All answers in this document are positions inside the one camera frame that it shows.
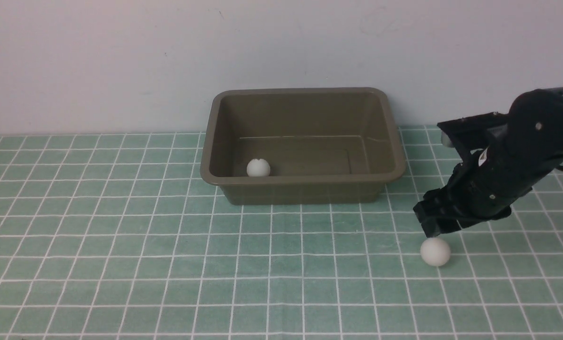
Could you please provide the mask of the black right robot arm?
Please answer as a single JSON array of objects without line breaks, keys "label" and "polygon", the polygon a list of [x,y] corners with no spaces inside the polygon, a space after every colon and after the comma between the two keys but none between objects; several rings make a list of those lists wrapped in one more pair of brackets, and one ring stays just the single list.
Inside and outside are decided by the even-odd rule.
[{"label": "black right robot arm", "polygon": [[428,238],[511,215],[511,205],[553,170],[563,171],[563,87],[533,90],[506,114],[438,123],[461,162],[413,211]]}]

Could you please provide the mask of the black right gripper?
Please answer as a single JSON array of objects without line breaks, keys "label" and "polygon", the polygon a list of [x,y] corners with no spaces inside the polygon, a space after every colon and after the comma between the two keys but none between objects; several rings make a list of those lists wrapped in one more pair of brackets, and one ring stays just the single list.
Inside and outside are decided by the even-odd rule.
[{"label": "black right gripper", "polygon": [[427,238],[510,213],[510,206],[563,160],[563,120],[480,114],[438,123],[461,157],[445,188],[413,207]]}]

